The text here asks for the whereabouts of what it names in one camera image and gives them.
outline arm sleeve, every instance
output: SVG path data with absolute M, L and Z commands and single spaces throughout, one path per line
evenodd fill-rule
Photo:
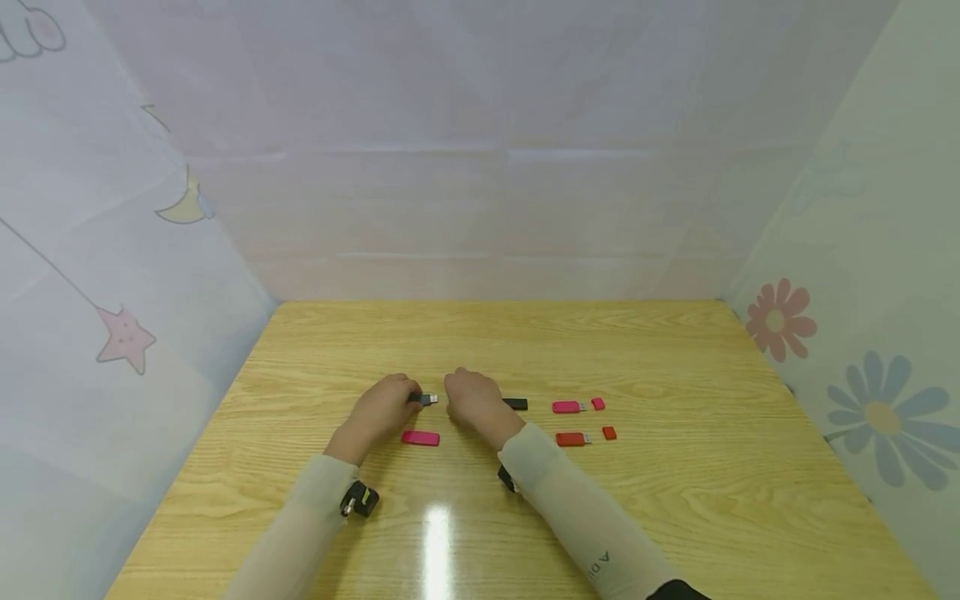
M 335 458 L 311 458 L 224 600 L 306 598 L 327 549 L 347 522 L 340 515 L 340 501 L 358 474 L 356 466 Z
M 660 549 L 538 427 L 527 423 L 499 457 L 601 598 L 675 597 L 653 595 L 678 578 Z

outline cartoon print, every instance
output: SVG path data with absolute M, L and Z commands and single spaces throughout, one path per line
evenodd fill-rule
M 164 123 L 162 119 L 160 119 L 160 115 L 156 114 L 156 106 L 154 106 L 154 105 L 143 105 L 142 107 L 140 107 L 140 109 L 143 110 L 144 112 L 146 112 L 147 114 L 149 114 L 150 116 L 154 117 L 154 119 L 160 124 L 160 126 L 161 126 L 163 129 L 165 129 L 165 130 L 167 130 L 167 131 L 170 131 L 170 128 L 167 127 L 167 124 Z
M 850 142 L 818 151 L 806 164 L 793 193 L 794 214 L 826 198 L 856 198 L 867 185 L 860 163 L 850 159 Z
M 66 36 L 53 16 L 22 0 L 0 0 L 0 62 L 32 59 L 66 48 Z
M 100 354 L 97 355 L 97 362 L 106 363 L 123 358 L 130 363 L 130 366 L 133 367 L 133 370 L 136 371 L 137 374 L 142 375 L 146 372 L 146 350 L 156 342 L 154 335 L 141 327 L 140 323 L 133 317 L 133 314 L 124 306 L 120 306 L 120 311 L 117 313 L 111 313 L 105 308 L 98 306 L 70 277 L 66 276 L 66 274 L 60 270 L 60 267 L 55 265 L 53 261 L 47 258 L 46 254 L 41 252 L 36 246 L 31 244 L 27 238 L 23 237 L 19 231 L 7 223 L 3 217 L 0 217 L 0 225 L 7 228 L 13 235 L 19 238 L 21 242 L 26 244 L 27 248 L 39 256 L 43 262 L 47 263 L 47 265 L 54 270 L 54 273 L 60 276 L 67 285 L 72 287 L 73 290 L 100 315 L 100 320 L 107 326 L 109 337 L 107 343 L 104 344 L 104 347 L 100 350 Z
M 801 316 L 810 304 L 810 293 L 798 287 L 791 291 L 790 279 L 786 277 L 777 284 L 760 288 L 756 302 L 747 307 L 750 320 L 747 332 L 754 338 L 761 352 L 770 349 L 770 355 L 778 363 L 786 360 L 786 347 L 806 358 L 807 350 L 800 338 L 808 338 L 817 332 L 817 324 L 809 317 Z
M 213 207 L 200 193 L 200 184 L 189 166 L 186 168 L 186 191 L 183 192 L 176 204 L 155 212 L 161 219 L 180 225 L 197 223 L 203 219 L 212 219 L 216 216 Z
M 131 312 L 120 307 L 120 312 L 111 313 L 97 308 L 100 318 L 110 337 L 97 356 L 98 363 L 124 358 L 141 375 L 147 368 L 146 350 L 156 342 L 156 338 L 136 321 Z
M 851 454 L 859 454 L 873 441 L 876 470 L 887 485 L 902 488 L 906 483 L 902 461 L 928 490 L 939 492 L 949 483 L 947 471 L 958 470 L 944 452 L 960 453 L 960 429 L 932 420 L 950 403 L 943 388 L 925 387 L 898 401 L 912 371 L 910 361 L 899 355 L 884 368 L 873 350 L 864 355 L 862 371 L 858 365 L 847 366 L 850 393 L 827 387 L 827 396 L 844 409 L 832 411 L 827 419 L 847 429 L 824 439 L 830 444 L 843 438 Z

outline pink cap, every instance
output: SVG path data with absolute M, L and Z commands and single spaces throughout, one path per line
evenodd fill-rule
M 400 441 L 404 444 L 416 445 L 440 445 L 440 434 L 433 431 L 415 431 L 413 429 L 403 432 Z

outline hand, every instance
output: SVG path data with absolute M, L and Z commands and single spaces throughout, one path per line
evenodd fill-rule
M 450 418 L 475 429 L 497 452 L 526 424 L 503 401 L 496 382 L 480 372 L 461 367 L 444 378 L 444 386 Z
M 324 454 L 359 467 L 374 444 L 396 433 L 423 408 L 419 402 L 408 401 L 413 393 L 422 393 L 420 384 L 403 373 L 387 375 L 374 383 L 353 405 Z

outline white wall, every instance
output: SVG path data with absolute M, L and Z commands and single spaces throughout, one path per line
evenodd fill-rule
M 0 32 L 0 597 L 96 600 L 274 304 L 82 4 Z
M 896 1 L 88 3 L 274 295 L 622 299 L 719 296 Z
M 900 4 L 727 295 L 943 598 L 960 598 L 958 22 L 954 0 Z

